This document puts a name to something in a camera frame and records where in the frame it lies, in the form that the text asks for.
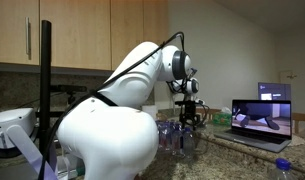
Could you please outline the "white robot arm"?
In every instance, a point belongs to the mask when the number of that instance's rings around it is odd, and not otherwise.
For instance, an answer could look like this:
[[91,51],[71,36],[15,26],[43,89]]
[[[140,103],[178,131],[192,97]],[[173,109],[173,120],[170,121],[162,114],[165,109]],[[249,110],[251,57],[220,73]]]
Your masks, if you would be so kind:
[[157,81],[181,81],[190,72],[184,50],[142,42],[101,88],[66,110],[54,134],[64,150],[83,160],[84,180],[133,180],[149,166],[158,149],[158,128],[139,107]]

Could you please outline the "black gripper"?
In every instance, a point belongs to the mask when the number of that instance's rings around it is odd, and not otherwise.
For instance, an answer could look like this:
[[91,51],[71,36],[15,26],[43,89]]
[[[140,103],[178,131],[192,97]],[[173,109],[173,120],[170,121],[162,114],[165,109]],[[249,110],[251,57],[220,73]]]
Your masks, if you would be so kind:
[[[194,121],[195,120],[195,107],[194,106],[184,106],[181,110],[180,114],[180,120],[183,122],[181,123],[181,129],[185,129],[186,126],[186,121]],[[191,122],[192,126],[196,128],[196,122]]]

